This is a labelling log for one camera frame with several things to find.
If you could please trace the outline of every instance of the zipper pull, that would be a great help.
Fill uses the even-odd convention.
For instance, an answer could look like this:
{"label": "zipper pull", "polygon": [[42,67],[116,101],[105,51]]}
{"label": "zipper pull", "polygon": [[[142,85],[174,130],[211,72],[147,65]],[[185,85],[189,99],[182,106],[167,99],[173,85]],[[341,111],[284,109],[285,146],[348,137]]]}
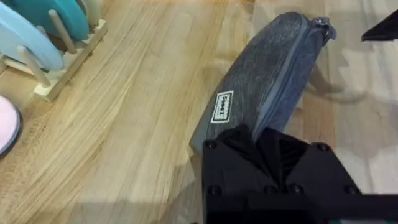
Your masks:
{"label": "zipper pull", "polygon": [[336,39],[337,31],[330,24],[328,17],[318,17],[315,19],[315,22],[325,31],[325,40],[323,41],[323,45],[325,45],[330,39]]}

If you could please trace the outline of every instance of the fabric label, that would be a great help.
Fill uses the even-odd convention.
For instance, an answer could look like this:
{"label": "fabric label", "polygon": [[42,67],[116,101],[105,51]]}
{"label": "fabric label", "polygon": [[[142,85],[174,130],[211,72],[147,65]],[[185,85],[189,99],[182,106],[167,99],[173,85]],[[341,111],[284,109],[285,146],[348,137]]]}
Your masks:
{"label": "fabric label", "polygon": [[213,110],[213,116],[210,123],[221,124],[228,123],[231,113],[232,96],[234,91],[226,91],[217,94],[216,105]]}

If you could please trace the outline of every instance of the zipper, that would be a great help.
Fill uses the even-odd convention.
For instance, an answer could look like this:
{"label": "zipper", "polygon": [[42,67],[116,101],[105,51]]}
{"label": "zipper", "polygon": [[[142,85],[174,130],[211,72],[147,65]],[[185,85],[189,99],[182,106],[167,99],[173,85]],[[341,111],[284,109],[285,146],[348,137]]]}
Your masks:
{"label": "zipper", "polygon": [[292,67],[294,66],[296,59],[297,59],[297,52],[302,48],[302,45],[305,42],[305,40],[308,37],[310,37],[313,33],[319,32],[319,31],[323,32],[323,36],[324,36],[323,45],[325,45],[330,39],[333,39],[333,40],[336,39],[336,30],[334,30],[334,28],[330,25],[329,18],[317,17],[310,21],[307,18],[305,18],[304,20],[305,20],[305,22],[307,22],[307,24],[306,24],[307,28],[304,31],[304,33],[302,34],[300,42],[297,44],[297,46],[294,49],[294,53],[293,53],[294,58],[292,58],[292,60],[290,61],[290,65],[287,69],[287,72],[284,74],[282,83],[280,84],[280,88],[278,89],[278,92],[275,95],[276,99],[271,104],[272,109],[268,110],[268,113],[265,115],[264,119],[260,122],[260,125],[259,125],[260,129],[256,128],[257,125],[255,125],[254,130],[257,130],[257,133],[253,133],[254,140],[257,140],[257,138],[261,134],[262,130],[266,127],[266,124],[269,122],[270,117],[274,114],[276,105],[280,101],[283,91],[285,91],[286,85],[289,83],[289,76],[287,76],[286,74],[292,70]]}

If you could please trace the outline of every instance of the pink plate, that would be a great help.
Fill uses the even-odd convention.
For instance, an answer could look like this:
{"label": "pink plate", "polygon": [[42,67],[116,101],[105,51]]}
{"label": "pink plate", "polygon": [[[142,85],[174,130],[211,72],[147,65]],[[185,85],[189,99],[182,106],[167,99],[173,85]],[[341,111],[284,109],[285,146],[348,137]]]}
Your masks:
{"label": "pink plate", "polygon": [[5,97],[0,96],[0,154],[15,141],[19,131],[19,113]]}

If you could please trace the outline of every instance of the plate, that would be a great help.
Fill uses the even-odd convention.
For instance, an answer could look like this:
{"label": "plate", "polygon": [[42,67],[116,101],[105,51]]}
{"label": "plate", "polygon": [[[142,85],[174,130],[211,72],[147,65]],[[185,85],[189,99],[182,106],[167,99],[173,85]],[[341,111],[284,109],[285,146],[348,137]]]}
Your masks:
{"label": "plate", "polygon": [[0,96],[0,154],[15,142],[21,125],[19,113],[14,105]]}
{"label": "plate", "polygon": [[24,62],[17,46],[27,47],[42,68],[61,70],[63,60],[57,48],[29,21],[0,2],[0,52]]}
{"label": "plate", "polygon": [[85,40],[89,33],[87,19],[75,0],[8,0],[10,6],[34,25],[58,36],[58,31],[49,17],[49,10],[58,12],[69,36]]}
{"label": "plate", "polygon": [[101,4],[98,0],[76,0],[83,12],[85,12],[90,26],[98,25],[102,18]]}

